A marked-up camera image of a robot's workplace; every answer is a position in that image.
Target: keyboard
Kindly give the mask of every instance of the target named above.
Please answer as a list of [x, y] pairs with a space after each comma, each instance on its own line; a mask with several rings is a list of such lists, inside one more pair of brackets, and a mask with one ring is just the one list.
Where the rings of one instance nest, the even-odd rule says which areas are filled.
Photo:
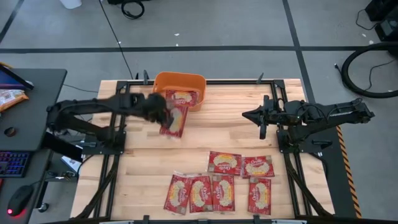
[[24, 177], [30, 152], [0, 151], [0, 178]]

